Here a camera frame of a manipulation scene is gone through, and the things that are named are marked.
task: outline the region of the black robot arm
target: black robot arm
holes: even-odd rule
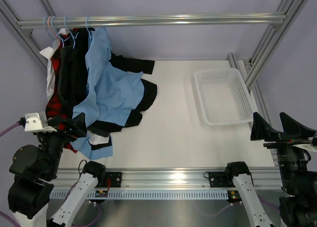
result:
[[[307,128],[286,113],[280,113],[284,132],[273,129],[254,113],[251,140],[264,140],[276,149],[282,190],[292,197],[280,197],[280,215],[288,227],[317,226],[317,172],[308,171],[311,156],[296,145],[316,145],[316,130]]]
[[[65,142],[73,142],[87,134],[84,113],[74,119],[55,116],[48,120],[48,126],[55,131],[35,133],[41,145],[19,148],[9,169],[15,175],[8,195],[9,208],[29,219],[49,202],[54,185],[45,181],[56,178]]]

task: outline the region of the red plaid shirt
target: red plaid shirt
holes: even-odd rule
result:
[[[46,105],[45,113],[46,113],[47,119],[53,118],[56,115],[60,115],[62,118],[68,118],[67,117],[67,110],[65,107],[62,106],[62,104],[60,103],[60,101],[58,99],[58,95],[57,95],[57,85],[58,85],[58,78],[59,78],[59,71],[60,71],[60,49],[61,48],[62,48],[62,42],[59,43],[59,46],[58,46],[56,52],[51,57],[52,66],[53,66],[54,73],[55,73],[55,84],[54,84],[54,94],[51,97],[51,99],[49,100],[48,104]],[[64,130],[65,125],[59,124],[59,129]],[[73,149],[73,147],[71,146],[70,143],[65,143],[64,148],[70,149],[74,153],[77,152],[77,150]]]

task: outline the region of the hanging clothes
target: hanging clothes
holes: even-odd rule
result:
[[[109,60],[112,66],[119,68],[125,72],[143,72],[145,74],[152,74],[154,63],[153,60],[144,60],[136,58],[125,58],[122,55],[115,55],[111,53]]]
[[[97,135],[106,136],[107,133],[120,132],[123,128],[134,127],[139,125],[143,117],[140,112],[144,112],[150,108],[158,93],[158,88],[156,84],[144,79],[141,79],[141,81],[144,86],[143,98],[136,107],[136,109],[131,111],[124,126],[115,123],[96,120],[87,129]]]
[[[111,54],[111,45],[103,28],[93,33],[94,41],[97,38],[97,43],[92,43],[89,50],[87,30],[72,29],[71,31],[78,33],[75,48],[70,38],[65,42],[64,48],[62,43],[54,48],[55,52],[50,59],[54,73],[48,75],[48,80],[52,78],[54,81],[54,93],[47,105],[47,117],[56,115],[64,118],[76,117],[80,109],[84,109],[84,113],[91,119],[95,115],[94,112],[91,113],[93,108],[93,111],[99,112],[99,117],[89,126],[91,129],[87,136],[72,143],[75,149],[69,143],[65,143],[64,147],[73,152],[79,150],[92,160],[109,157],[113,155],[110,133],[121,131],[124,127],[138,125],[142,119],[140,112],[147,110],[156,98],[157,86],[141,79],[142,72],[152,73],[155,62]],[[97,58],[106,65],[95,63],[98,61]],[[94,87],[92,95],[95,93],[95,98],[90,96],[92,87]],[[94,109],[95,104],[91,107],[85,106],[85,102],[93,100],[101,102],[99,106],[97,105],[97,110]]]
[[[87,98],[75,106],[73,117],[81,112],[86,114],[86,125],[96,120],[124,126],[131,114],[140,104],[144,95],[141,81],[143,72],[128,73],[111,65],[111,45],[105,28],[92,31],[92,43],[86,53],[88,72]],[[112,155],[112,146],[94,150],[89,143],[90,134],[72,143],[74,149],[89,159],[99,159]]]
[[[63,39],[67,38],[67,35],[61,35]],[[69,45],[69,40],[65,41],[65,45]],[[63,105],[60,103],[57,95],[57,83],[59,78],[59,70],[60,70],[60,50],[62,48],[62,42],[59,43],[58,48],[54,52],[54,54],[51,57],[51,63],[54,70],[54,93],[51,96],[49,102],[46,105],[45,114],[47,119],[53,118],[57,115],[61,116],[62,118],[70,118],[68,117],[68,110],[63,107]],[[59,125],[59,130],[64,130],[65,126],[63,124]],[[77,152],[77,150],[74,150],[70,143],[64,144],[65,149],[70,149],[74,153]]]
[[[73,42],[60,51],[61,65],[57,83],[57,95],[68,116],[72,117],[74,106],[80,104],[87,96],[86,85],[88,72],[85,65],[85,54],[88,51],[88,32],[86,29],[73,29],[78,33],[76,47]]]
[[[60,29],[58,34],[67,36],[68,32],[65,29]],[[47,47],[40,51],[40,54],[43,55],[48,60],[48,76],[47,76],[47,86],[46,86],[46,97],[48,100],[52,97],[54,93],[54,84],[55,84],[55,73],[51,62],[51,57],[58,49],[59,40],[55,39],[53,42],[53,47]]]

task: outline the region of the clothes rail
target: clothes rail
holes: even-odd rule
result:
[[[210,25],[210,24],[282,24],[283,12],[254,14],[199,14],[199,15],[155,15],[155,16],[89,16],[88,26],[150,26],[150,25]],[[86,27],[86,17],[68,17],[69,27]],[[64,27],[64,17],[55,17],[56,28]],[[19,20],[21,29],[43,29],[43,19]]]

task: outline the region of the cable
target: cable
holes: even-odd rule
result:
[[[96,216],[96,218],[88,225],[85,225],[85,226],[78,226],[78,225],[75,225],[75,224],[72,224],[72,226],[75,226],[75,227],[89,227],[89,226],[92,226],[100,217],[101,213],[102,213],[102,209],[99,205],[97,205],[97,208],[98,208],[98,214]]]
[[[86,164],[87,164],[87,161],[86,161],[86,160],[84,160],[84,159],[83,159],[82,161],[80,161],[80,163],[79,163],[79,165],[78,165],[78,173],[79,173],[79,178],[80,178],[80,174],[81,174],[81,173],[80,173],[80,170],[79,170],[79,168],[80,168],[80,165],[81,165],[81,163],[82,163],[83,161],[85,161],[85,162],[86,162]]]
[[[108,178],[108,179],[107,179],[107,187],[108,187],[107,193],[109,192],[110,186],[111,186],[111,181],[110,181],[110,179]]]
[[[208,172],[208,171],[204,172],[204,178],[209,179],[209,177],[208,177],[208,176],[206,176],[206,173],[209,173],[209,172]]]
[[[206,214],[205,212],[203,212],[203,211],[199,208],[199,206],[197,205],[196,201],[194,201],[194,204],[195,204],[196,209],[197,209],[203,216],[209,217],[209,218],[214,218],[214,217],[220,215],[222,212],[224,212],[224,211],[225,211],[226,209],[228,209],[229,207],[236,206],[236,205],[240,205],[240,203],[239,203],[239,204],[229,204],[229,205],[223,207],[220,211],[218,211],[218,212],[216,212],[216,213],[210,215],[210,214]]]
[[[304,154],[306,154],[306,156],[307,156],[306,162],[308,163],[310,160],[312,160],[312,157],[307,150],[305,150],[305,149],[302,149],[302,150],[303,150]]]
[[[5,218],[7,221],[11,222],[11,224],[13,224],[15,227],[20,227],[20,225],[13,218],[11,218],[10,216],[6,215],[2,211],[0,211],[0,216]]]
[[[266,204],[272,211],[274,211],[275,213],[279,214],[279,207],[269,201],[264,200],[260,195],[258,195],[259,200],[261,201],[261,203]]]
[[[72,189],[74,189],[74,187],[76,186],[76,184],[78,183],[78,181],[77,182],[75,182],[72,186],[71,186],[71,188],[70,188],[70,190],[68,191],[68,193],[67,193],[67,195],[66,195],[66,197],[65,197],[65,200],[64,201],[66,201],[66,199],[68,198],[68,196],[69,196],[69,194],[71,193],[71,190]]]
[[[5,129],[0,133],[0,137],[3,136],[4,134],[7,134],[10,130],[14,129],[15,127],[18,127],[20,125],[19,122],[15,123],[14,125],[10,126],[9,128]]]

